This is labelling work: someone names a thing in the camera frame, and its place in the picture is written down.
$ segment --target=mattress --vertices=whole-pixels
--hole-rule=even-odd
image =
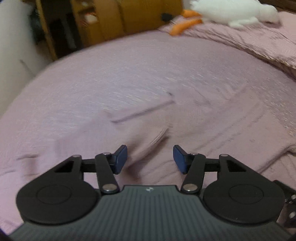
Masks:
[[[245,52],[205,39],[172,38],[160,31],[94,46],[49,66],[0,119],[2,228],[9,232],[21,223],[15,207],[15,195],[26,183],[17,160],[21,154],[34,148],[45,150],[102,109],[118,110],[158,99],[175,83],[216,89],[227,83],[233,90],[248,85],[290,135],[296,134],[293,79]],[[295,163],[285,159],[265,174],[296,187],[294,170]]]

